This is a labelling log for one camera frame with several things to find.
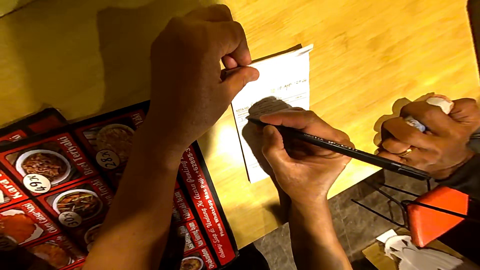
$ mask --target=price sticker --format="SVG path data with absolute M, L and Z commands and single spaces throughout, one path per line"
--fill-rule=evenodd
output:
M 120 165 L 120 158 L 111 150 L 100 150 L 96 154 L 96 161 L 105 169 L 114 169 Z
M 52 187 L 50 180 L 40 174 L 31 173 L 24 177 L 24 186 L 35 193 L 45 193 Z
M 59 221 L 67 227 L 77 227 L 82 223 L 82 217 L 75 212 L 67 211 L 59 215 Z

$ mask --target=gold ring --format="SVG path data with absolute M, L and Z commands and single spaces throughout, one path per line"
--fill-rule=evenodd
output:
M 409 147 L 407 150 L 405 150 L 405 151 L 403 151 L 399 154 L 396 154 L 396 155 L 399 156 L 399 157 L 404 157 L 404 156 L 410 154 L 410 152 L 412 152 L 412 151 L 413 151 L 413 147 Z

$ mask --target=floor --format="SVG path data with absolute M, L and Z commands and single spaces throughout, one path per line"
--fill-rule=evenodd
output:
M 392 172 L 379 171 L 366 181 L 385 183 L 415 194 L 427 191 L 425 182 Z M 396 199 L 413 198 L 385 187 L 381 189 Z M 397 205 L 389 204 L 388 198 L 379 192 L 374 192 L 364 181 L 329 200 L 335 232 L 343 249 L 353 265 L 361 264 L 358 269 L 366 269 L 361 251 L 372 244 L 377 236 L 397 226 L 353 203 L 350 199 L 356 199 L 385 216 L 393 215 L 394 220 L 399 223 L 402 223 L 401 211 Z M 267 259 L 271 270 L 296 269 L 290 247 L 288 223 L 258 239 L 254 244 Z

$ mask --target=black pen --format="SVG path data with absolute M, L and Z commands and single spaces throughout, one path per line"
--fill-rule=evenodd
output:
M 258 119 L 253 119 L 253 118 L 249 118 L 248 121 L 259 126 L 269 125 Z M 382 158 L 367 152 L 363 152 L 361 150 L 358 150 L 352 147 L 341 145 L 339 143 L 336 143 L 330 140 L 322 139 L 317 136 L 303 133 L 298 129 L 294 129 L 294 128 L 286 127 L 282 125 L 272 125 L 272 126 L 276 127 L 278 131 L 283 135 L 287 135 L 292 138 L 299 139 L 301 141 L 328 149 L 330 151 L 345 155 L 347 157 L 351 157 L 353 159 L 360 160 L 392 172 L 397 172 L 402 175 L 413 177 L 415 179 L 419 179 L 419 180 L 430 179 L 430 176 L 428 175 L 427 172 L 410 167 L 408 165 L 404 165 L 402 163 L 399 163 L 393 160 L 389 160 L 389 159 Z

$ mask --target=red chair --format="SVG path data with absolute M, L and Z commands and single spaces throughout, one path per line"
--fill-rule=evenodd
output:
M 373 185 L 368 181 L 365 181 L 365 183 L 400 206 L 404 223 L 400 224 L 395 222 L 354 199 L 352 199 L 352 201 L 391 223 L 408 229 L 412 235 L 412 242 L 417 246 L 426 246 L 431 241 L 455 227 L 462 220 L 480 222 L 477 219 L 467 216 L 468 195 L 455 189 L 446 186 L 438 186 L 419 196 L 396 187 L 379 183 L 379 185 L 387 188 L 417 197 L 413 201 L 403 200 L 399 202 L 379 189 L 376 185 Z

